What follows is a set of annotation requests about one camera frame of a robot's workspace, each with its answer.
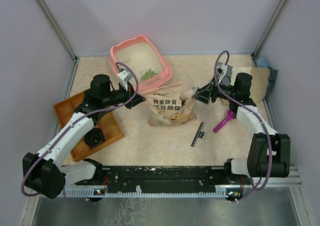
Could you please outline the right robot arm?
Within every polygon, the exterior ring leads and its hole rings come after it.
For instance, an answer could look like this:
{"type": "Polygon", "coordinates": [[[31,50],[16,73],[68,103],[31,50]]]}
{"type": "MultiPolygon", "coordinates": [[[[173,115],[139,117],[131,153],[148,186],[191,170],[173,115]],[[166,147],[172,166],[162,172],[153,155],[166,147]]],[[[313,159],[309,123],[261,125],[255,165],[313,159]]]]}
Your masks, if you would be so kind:
{"type": "Polygon", "coordinates": [[[290,137],[278,133],[259,114],[251,99],[252,79],[250,74],[241,72],[233,85],[216,84],[211,80],[192,96],[205,104],[217,99],[228,100],[228,116],[240,121],[252,137],[247,158],[230,159],[230,167],[223,171],[223,178],[229,184],[235,184],[241,175],[286,178],[290,172],[290,137]]]}

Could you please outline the purple plastic scoop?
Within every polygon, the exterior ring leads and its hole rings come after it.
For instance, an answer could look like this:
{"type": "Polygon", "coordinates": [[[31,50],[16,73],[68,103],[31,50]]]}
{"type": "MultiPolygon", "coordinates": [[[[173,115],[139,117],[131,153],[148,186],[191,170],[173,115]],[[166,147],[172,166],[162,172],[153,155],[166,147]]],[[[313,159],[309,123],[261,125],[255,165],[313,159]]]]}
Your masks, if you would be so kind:
{"type": "Polygon", "coordinates": [[[234,112],[232,112],[230,109],[227,111],[226,117],[217,124],[216,127],[213,128],[213,132],[217,133],[222,127],[224,127],[229,121],[234,120],[236,118],[236,115],[234,112]]]}

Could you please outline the beige cat litter bag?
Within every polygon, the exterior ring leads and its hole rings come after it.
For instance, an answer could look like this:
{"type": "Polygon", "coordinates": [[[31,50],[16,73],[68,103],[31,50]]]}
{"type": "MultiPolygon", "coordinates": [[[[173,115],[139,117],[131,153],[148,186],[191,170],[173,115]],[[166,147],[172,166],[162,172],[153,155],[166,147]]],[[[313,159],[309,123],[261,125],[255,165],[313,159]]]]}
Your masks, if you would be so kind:
{"type": "Polygon", "coordinates": [[[147,120],[150,126],[177,126],[197,119],[196,100],[192,96],[198,89],[183,91],[182,88],[183,83],[177,82],[142,94],[151,110],[147,120]]]}

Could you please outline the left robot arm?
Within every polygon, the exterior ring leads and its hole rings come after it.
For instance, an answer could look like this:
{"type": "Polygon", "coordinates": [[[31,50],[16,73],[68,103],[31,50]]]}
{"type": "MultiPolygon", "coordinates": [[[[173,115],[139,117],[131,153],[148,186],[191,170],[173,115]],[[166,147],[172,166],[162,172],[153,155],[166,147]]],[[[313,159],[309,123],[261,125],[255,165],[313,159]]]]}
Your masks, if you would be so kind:
{"type": "Polygon", "coordinates": [[[117,74],[119,88],[111,88],[110,77],[106,74],[95,75],[90,88],[84,91],[83,101],[62,130],[37,153],[27,153],[22,159],[23,180],[20,190],[25,196],[34,191],[33,196],[44,195],[56,198],[65,187],[88,180],[97,185],[103,181],[104,172],[98,169],[99,163],[84,159],[74,165],[64,166],[63,162],[76,144],[88,134],[106,113],[132,107],[145,101],[139,95],[139,86],[132,85],[130,79],[136,75],[130,69],[122,69],[117,74]]]}

